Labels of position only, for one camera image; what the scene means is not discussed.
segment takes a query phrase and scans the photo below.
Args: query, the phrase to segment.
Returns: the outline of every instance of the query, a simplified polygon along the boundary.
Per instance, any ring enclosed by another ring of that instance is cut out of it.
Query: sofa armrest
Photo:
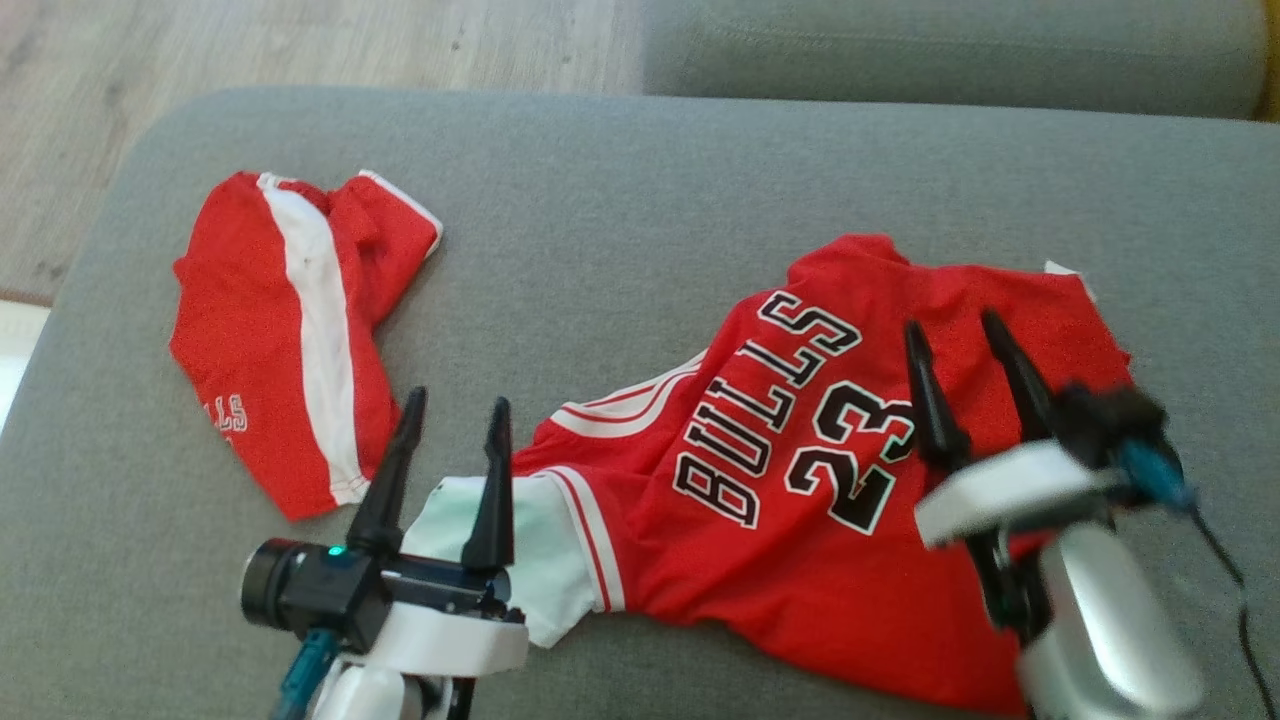
[[[644,0],[643,86],[1252,118],[1270,1]]]
[[[1261,119],[1280,122],[1280,0],[1267,3],[1267,79],[1258,108]]]

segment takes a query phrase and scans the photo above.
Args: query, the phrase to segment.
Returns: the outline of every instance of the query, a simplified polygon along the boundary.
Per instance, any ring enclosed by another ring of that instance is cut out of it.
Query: black cable
[[[1276,703],[1275,698],[1271,697],[1271,689],[1267,687],[1266,678],[1262,676],[1262,669],[1258,667],[1258,659],[1253,656],[1253,644],[1249,643],[1249,601],[1244,592],[1244,573],[1240,573],[1240,568],[1231,560],[1231,556],[1226,553],[1226,548],[1222,543],[1217,541],[1213,530],[1208,529],[1204,523],[1204,516],[1199,514],[1199,509],[1192,510],[1192,523],[1196,524],[1196,529],[1199,530],[1204,542],[1208,544],[1213,555],[1217,556],[1219,561],[1222,562],[1222,568],[1226,573],[1231,575],[1235,580],[1235,587],[1240,589],[1240,621],[1238,625],[1238,633],[1240,635],[1240,652],[1244,653],[1244,662],[1249,666],[1249,674],[1253,675],[1253,683],[1258,687],[1258,694],[1262,697],[1262,706],[1266,708],[1267,720],[1276,720]]]
[[[471,717],[471,696],[476,692],[475,678],[453,678],[453,706],[448,720],[467,720]]]

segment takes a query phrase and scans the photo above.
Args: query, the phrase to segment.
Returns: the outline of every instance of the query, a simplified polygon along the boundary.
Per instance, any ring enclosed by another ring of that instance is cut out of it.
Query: teal connector
[[[1153,447],[1135,439],[1120,445],[1117,460],[1129,482],[1156,502],[1176,512],[1196,509],[1196,491],[1183,474]]]
[[[293,665],[280,683],[280,701],[271,712],[271,720],[303,720],[311,696],[329,674],[329,666],[338,657],[338,634],[333,630],[314,629],[302,641]]]

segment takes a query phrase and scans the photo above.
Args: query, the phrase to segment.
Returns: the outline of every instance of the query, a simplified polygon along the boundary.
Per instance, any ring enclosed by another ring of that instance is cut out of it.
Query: chicago bulls jersey
[[[562,406],[515,457],[513,602],[535,642],[586,610],[716,620],[850,683],[1020,714],[1015,641],[991,628],[965,551],[927,551],[913,514],[927,469],[913,454],[908,319],[931,338],[974,452],[1019,439],[984,307],[1055,388],[1128,382],[1079,278],[915,266],[887,237],[845,236],[739,302],[690,361]],[[443,483],[406,550],[456,553],[479,488]],[[449,521],[457,537],[439,534]],[[576,552],[532,544],[557,537]]]

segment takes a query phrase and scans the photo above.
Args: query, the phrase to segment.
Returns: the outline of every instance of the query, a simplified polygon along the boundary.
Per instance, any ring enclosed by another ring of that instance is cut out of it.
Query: gray fabric
[[[650,95],[1244,118],[1260,0],[646,0]]]
[[[1277,155],[1275,126],[1041,110],[325,88],[198,100],[122,169],[0,436],[0,714],[243,719],[273,701],[296,644],[239,618],[243,560],[271,536],[340,537],[349,512],[285,524],[166,351],[169,265],[207,191],[241,168],[323,186],[374,168],[447,225],[379,333],[397,392],[433,387],[408,514],[442,474],[481,470],[498,393],[527,441],[561,401],[686,360],[737,299],[842,232],[891,233],[927,264],[1085,270],[1251,577],[1280,687]],[[1156,514],[1124,530],[1208,674],[1204,716],[1260,717],[1208,552]],[[475,716],[951,715],[799,673],[714,628],[595,618],[483,682]]]

